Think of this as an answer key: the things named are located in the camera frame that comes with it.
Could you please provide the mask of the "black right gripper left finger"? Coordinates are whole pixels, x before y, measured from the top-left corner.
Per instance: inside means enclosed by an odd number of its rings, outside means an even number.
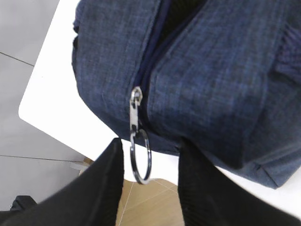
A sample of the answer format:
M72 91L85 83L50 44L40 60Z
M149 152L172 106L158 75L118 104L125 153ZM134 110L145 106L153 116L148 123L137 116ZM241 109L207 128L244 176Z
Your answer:
M39 204L2 211L2 226L114 226L124 182L119 138L79 177Z

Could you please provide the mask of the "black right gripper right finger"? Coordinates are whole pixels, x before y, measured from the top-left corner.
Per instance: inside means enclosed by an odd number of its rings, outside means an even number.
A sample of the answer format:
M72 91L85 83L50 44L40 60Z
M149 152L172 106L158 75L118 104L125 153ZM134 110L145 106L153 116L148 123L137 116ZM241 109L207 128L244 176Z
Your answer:
M260 200L181 140L178 195L187 226L299 226L300 219Z

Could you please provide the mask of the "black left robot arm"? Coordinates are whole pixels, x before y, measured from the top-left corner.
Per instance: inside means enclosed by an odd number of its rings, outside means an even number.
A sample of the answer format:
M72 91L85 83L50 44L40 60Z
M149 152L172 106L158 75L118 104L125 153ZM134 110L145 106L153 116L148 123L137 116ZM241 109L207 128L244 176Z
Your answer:
M18 195L10 206L10 211L22 211L35 206L37 203L29 195Z

